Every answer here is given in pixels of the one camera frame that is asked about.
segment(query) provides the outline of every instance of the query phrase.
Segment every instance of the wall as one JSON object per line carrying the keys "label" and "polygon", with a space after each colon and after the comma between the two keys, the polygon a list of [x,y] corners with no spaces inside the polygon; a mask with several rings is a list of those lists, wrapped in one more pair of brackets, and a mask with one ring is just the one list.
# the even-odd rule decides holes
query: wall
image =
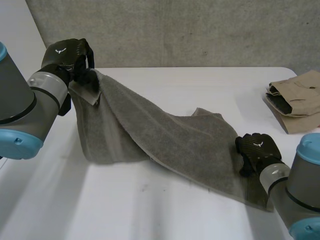
{"label": "wall", "polygon": [[26,0],[46,46],[87,38],[97,67],[320,65],[317,0]]}

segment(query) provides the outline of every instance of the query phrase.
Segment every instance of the white logo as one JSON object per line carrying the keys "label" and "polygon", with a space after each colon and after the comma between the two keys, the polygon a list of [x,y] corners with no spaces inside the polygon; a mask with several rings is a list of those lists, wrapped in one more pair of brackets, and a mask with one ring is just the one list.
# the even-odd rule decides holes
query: white logo
{"label": "white logo", "polygon": [[264,144],[264,142],[261,142],[260,144],[255,144],[255,143],[254,143],[253,145],[258,146],[258,147],[261,148],[262,144]]}
{"label": "white logo", "polygon": [[62,50],[55,50],[58,54],[60,54],[60,53],[62,53],[64,50],[66,50],[67,48],[65,48],[65,49],[62,49]]}

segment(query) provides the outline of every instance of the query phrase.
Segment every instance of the towel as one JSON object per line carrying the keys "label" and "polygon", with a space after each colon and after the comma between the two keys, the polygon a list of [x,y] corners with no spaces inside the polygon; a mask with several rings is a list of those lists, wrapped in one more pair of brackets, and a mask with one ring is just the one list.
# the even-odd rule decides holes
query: towel
{"label": "towel", "polygon": [[72,82],[69,91],[85,157],[97,164],[152,160],[205,188],[272,211],[259,177],[239,174],[236,131],[219,113],[197,108],[175,116],[96,72],[99,92]]}

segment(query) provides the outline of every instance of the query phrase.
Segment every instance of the khaki fabric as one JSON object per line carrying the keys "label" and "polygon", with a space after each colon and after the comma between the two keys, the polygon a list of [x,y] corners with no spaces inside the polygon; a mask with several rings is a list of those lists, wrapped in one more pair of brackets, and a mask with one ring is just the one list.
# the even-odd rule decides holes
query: khaki fabric
{"label": "khaki fabric", "polygon": [[320,125],[320,72],[309,71],[271,82],[266,100],[280,113],[288,134],[311,131]]}
{"label": "khaki fabric", "polygon": [[[268,91],[272,96],[279,94],[290,105],[291,113],[281,114],[292,117],[310,116],[320,112],[320,72],[309,71],[288,80],[272,82]],[[267,98],[274,106],[272,97]]]}

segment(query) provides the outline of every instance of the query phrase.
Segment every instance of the black stripe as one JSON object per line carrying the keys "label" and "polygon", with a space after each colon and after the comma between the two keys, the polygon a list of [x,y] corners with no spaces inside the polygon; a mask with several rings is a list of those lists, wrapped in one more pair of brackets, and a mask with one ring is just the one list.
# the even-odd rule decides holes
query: black stripe
{"label": "black stripe", "polygon": [[303,208],[305,208],[305,209],[308,209],[308,210],[311,210],[311,211],[320,213],[320,208],[315,207],[315,206],[310,206],[310,205],[305,204],[304,202],[296,199],[293,195],[291,195],[291,193],[288,191],[287,188],[285,188],[285,192],[286,192],[286,194],[288,195],[288,197],[289,197],[292,201],[294,201],[296,204],[300,205],[301,207],[303,207]]}
{"label": "black stripe", "polygon": [[14,115],[12,117],[0,120],[0,124],[12,123],[12,122],[14,122],[16,120],[19,120],[19,119],[23,118],[25,115],[30,113],[35,108],[35,106],[37,105],[37,98],[36,98],[35,93],[33,93],[33,96],[34,96],[34,98],[33,98],[32,103],[25,110],[23,110],[22,112],[18,113],[17,115]]}
{"label": "black stripe", "polygon": [[42,93],[44,93],[44,94],[47,94],[47,95],[48,95],[50,98],[52,98],[52,99],[55,101],[55,103],[58,105],[58,109],[60,109],[60,103],[59,103],[58,99],[57,99],[55,96],[53,96],[50,92],[48,92],[47,90],[44,90],[44,89],[42,89],[42,88],[40,88],[40,87],[36,87],[36,86],[32,86],[31,89],[32,89],[32,90],[39,91],[39,92],[42,92]]}
{"label": "black stripe", "polygon": [[269,187],[268,197],[270,197],[271,190],[272,190],[272,188],[273,188],[275,185],[277,185],[278,183],[281,183],[281,182],[283,182],[283,181],[286,181],[286,180],[288,180],[288,177],[287,177],[287,176],[285,176],[285,177],[283,177],[283,178],[279,178],[277,181],[274,181],[274,182],[270,185],[270,187]]}

